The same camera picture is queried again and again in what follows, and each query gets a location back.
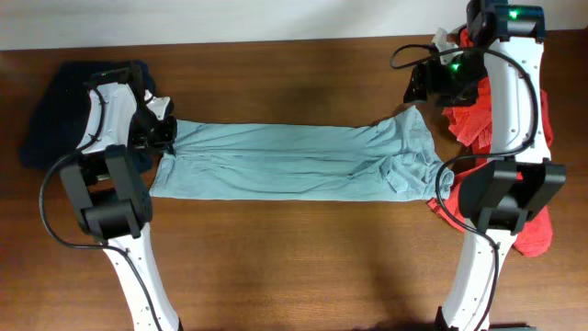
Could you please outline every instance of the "light blue shirt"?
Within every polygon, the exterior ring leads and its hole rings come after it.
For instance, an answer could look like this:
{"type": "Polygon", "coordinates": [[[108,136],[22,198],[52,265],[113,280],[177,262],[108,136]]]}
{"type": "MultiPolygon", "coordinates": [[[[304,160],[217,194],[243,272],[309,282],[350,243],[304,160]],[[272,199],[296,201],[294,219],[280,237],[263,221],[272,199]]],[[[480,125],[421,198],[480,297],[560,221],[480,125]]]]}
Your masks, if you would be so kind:
{"type": "MultiPolygon", "coordinates": [[[[198,200],[428,200],[442,162],[420,112],[361,128],[179,120],[151,188],[198,200]]],[[[446,198],[454,175],[442,176],[446,198]]]]}

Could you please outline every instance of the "clothing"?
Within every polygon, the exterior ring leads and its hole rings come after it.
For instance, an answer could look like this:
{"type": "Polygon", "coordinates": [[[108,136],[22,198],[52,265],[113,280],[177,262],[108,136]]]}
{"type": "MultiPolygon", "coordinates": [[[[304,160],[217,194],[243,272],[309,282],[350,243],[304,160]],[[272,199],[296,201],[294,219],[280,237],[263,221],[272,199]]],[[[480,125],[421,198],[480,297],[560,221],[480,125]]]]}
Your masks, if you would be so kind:
{"type": "MultiPolygon", "coordinates": [[[[460,46],[471,46],[468,40],[468,31],[464,29],[460,35],[462,40],[460,46]]],[[[471,146],[474,154],[487,154],[490,152],[492,144],[492,95],[490,90],[490,80],[482,79],[478,84],[478,100],[471,107],[453,107],[445,108],[443,114],[449,118],[449,130],[456,135],[459,142],[466,146],[471,146]]],[[[541,91],[541,119],[543,122],[543,132],[548,146],[553,141],[553,130],[549,123],[548,115],[548,95],[541,91]]],[[[454,187],[451,189],[449,198],[445,205],[459,220],[464,221],[459,212],[458,195],[461,181],[472,172],[478,170],[487,163],[486,159],[476,159],[476,166],[468,171],[457,174],[455,177],[454,187]]],[[[463,228],[455,224],[441,207],[437,205],[436,199],[428,202],[429,207],[439,216],[443,217],[451,226],[463,232],[463,228]]],[[[526,257],[537,257],[549,249],[553,230],[551,228],[551,219],[547,206],[541,210],[535,219],[525,225],[523,231],[518,235],[514,242],[514,248],[526,257]]]]}
{"type": "MultiPolygon", "coordinates": [[[[435,195],[441,161],[415,108],[361,128],[179,120],[154,197],[408,201],[435,195]]],[[[442,178],[447,197],[453,173],[442,178]]]]}

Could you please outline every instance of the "white plastic casing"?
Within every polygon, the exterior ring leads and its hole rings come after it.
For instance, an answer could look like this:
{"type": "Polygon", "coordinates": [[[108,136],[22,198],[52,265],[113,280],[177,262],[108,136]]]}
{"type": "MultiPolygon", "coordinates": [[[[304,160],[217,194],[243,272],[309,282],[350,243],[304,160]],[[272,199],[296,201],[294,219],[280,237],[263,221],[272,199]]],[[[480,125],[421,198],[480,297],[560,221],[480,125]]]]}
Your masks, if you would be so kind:
{"type": "MultiPolygon", "coordinates": [[[[110,145],[127,145],[130,121],[137,111],[137,101],[129,85],[109,83],[98,86],[97,89],[106,102],[106,113],[102,131],[98,134],[98,141],[83,150],[84,154],[102,152],[110,145]]],[[[163,120],[170,98],[152,97],[149,90],[145,90],[145,100],[150,100],[147,103],[147,108],[155,114],[158,120],[163,120]]],[[[90,142],[91,135],[96,133],[100,122],[102,106],[94,90],[90,91],[90,102],[90,116],[85,127],[84,137],[78,147],[90,142]]]]}
{"type": "MultiPolygon", "coordinates": [[[[500,245],[499,272],[504,259],[516,235],[509,230],[489,229],[486,234],[500,245]]],[[[483,237],[466,232],[458,273],[453,287],[442,311],[447,326],[457,327],[459,331],[473,331],[488,303],[494,273],[494,253],[488,241],[483,237]]],[[[489,316],[486,317],[481,330],[489,327],[489,316]]]]}
{"type": "MultiPolygon", "coordinates": [[[[490,49],[509,56],[523,66],[530,75],[538,105],[541,107],[539,70],[543,44],[537,43],[534,38],[511,37],[509,41],[496,40],[490,49]]],[[[529,90],[516,68],[505,60],[485,54],[484,66],[488,71],[492,89],[491,152],[512,151],[531,134],[533,110],[529,90]]],[[[516,155],[515,161],[540,164],[544,158],[551,159],[551,152],[543,133],[541,111],[537,120],[535,143],[516,155]]]]}
{"type": "MultiPolygon", "coordinates": [[[[108,245],[128,252],[133,265],[139,271],[151,296],[155,313],[163,331],[177,331],[179,319],[167,296],[159,277],[151,247],[150,225],[146,223],[141,230],[141,237],[135,239],[130,234],[108,240],[108,245]]],[[[120,286],[127,298],[135,331],[156,331],[153,316],[141,285],[129,267],[126,259],[119,253],[105,249],[110,262],[119,276],[120,286]]]]}

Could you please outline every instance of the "wooden table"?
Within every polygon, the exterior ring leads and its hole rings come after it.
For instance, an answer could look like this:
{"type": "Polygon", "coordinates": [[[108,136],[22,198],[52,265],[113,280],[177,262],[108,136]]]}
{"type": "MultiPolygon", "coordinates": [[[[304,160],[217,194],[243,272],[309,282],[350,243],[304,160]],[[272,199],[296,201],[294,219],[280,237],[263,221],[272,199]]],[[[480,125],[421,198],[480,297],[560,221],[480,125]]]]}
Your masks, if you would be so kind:
{"type": "MultiPolygon", "coordinates": [[[[368,125],[392,115],[410,70],[391,53],[430,36],[0,52],[0,329],[131,330],[104,254],[66,249],[40,223],[43,173],[17,147],[59,63],[142,59],[182,120],[368,125]]],[[[550,203],[554,239],[542,257],[512,251],[494,323],[588,329],[588,34],[551,32],[548,91],[554,161],[568,182],[550,203]]],[[[408,60],[421,53],[407,53],[408,60]]],[[[436,150],[460,145],[439,109],[423,108],[436,150]]],[[[154,170],[147,175],[153,178],[154,170]]],[[[343,203],[154,199],[153,247],[186,330],[349,330],[431,322],[446,298],[462,234],[422,201],[343,203]]],[[[83,242],[59,180],[47,207],[56,231],[83,242]]]]}

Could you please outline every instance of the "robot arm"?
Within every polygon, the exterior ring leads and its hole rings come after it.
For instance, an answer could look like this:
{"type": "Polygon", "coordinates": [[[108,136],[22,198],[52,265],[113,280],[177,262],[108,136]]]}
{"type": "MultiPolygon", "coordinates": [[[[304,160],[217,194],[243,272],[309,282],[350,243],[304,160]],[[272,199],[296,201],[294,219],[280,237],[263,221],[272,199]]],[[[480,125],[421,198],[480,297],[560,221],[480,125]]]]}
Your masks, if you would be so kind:
{"type": "MultiPolygon", "coordinates": [[[[468,5],[467,27],[474,47],[497,51],[522,66],[529,74],[535,99],[540,100],[539,68],[545,38],[542,9],[509,6],[504,0],[472,0],[468,5]]],[[[437,48],[444,51],[457,47],[439,38],[439,35],[445,36],[443,32],[435,36],[437,48]]],[[[484,312],[491,297],[494,272],[498,276],[525,222],[532,220],[561,188],[565,182],[565,167],[550,162],[541,112],[533,112],[531,91],[521,73],[510,63],[488,53],[483,56],[461,53],[440,57],[420,69],[421,72],[418,67],[415,69],[413,77],[419,78],[420,87],[427,93],[441,92],[440,106],[472,104],[477,92],[464,93],[464,88],[477,88],[472,82],[477,83],[483,76],[489,76],[492,89],[491,153],[515,150],[533,136],[532,130],[536,130],[534,143],[529,148],[507,159],[491,160],[484,168],[465,178],[459,192],[459,209],[468,218],[467,225],[486,234],[499,246],[498,271],[494,270],[495,254],[488,241],[478,234],[466,232],[458,272],[451,292],[437,313],[435,327],[437,330],[477,330],[476,326],[483,318],[480,330],[488,330],[489,316],[484,316],[484,312]],[[443,74],[433,77],[431,73],[443,74]]],[[[411,88],[414,86],[409,86],[408,97],[411,92],[415,96],[411,88]]]]}
{"type": "Polygon", "coordinates": [[[130,155],[173,152],[173,103],[169,97],[153,97],[140,77],[137,67],[92,77],[90,115],[79,146],[93,143],[60,175],[81,229],[101,245],[126,252],[128,259],[104,249],[119,276],[135,330],[180,331],[153,257],[151,199],[130,155]],[[103,179],[110,179],[112,188],[88,189],[103,179]]]}

